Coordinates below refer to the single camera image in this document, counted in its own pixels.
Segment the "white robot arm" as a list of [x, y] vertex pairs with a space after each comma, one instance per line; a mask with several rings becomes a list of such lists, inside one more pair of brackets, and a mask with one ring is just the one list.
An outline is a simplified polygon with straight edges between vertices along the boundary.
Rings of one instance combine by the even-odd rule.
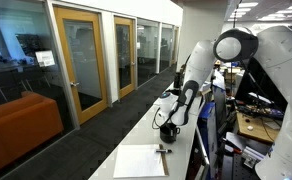
[[215, 41], [198, 42], [185, 63], [181, 92], [161, 97], [162, 136], [188, 123], [193, 100], [217, 60], [246, 60], [245, 74], [257, 90], [269, 94], [274, 86], [287, 102], [280, 107], [284, 112], [280, 132], [268, 154], [255, 165], [255, 172], [261, 180], [292, 180], [292, 30], [286, 26], [273, 26], [257, 34], [233, 28]]

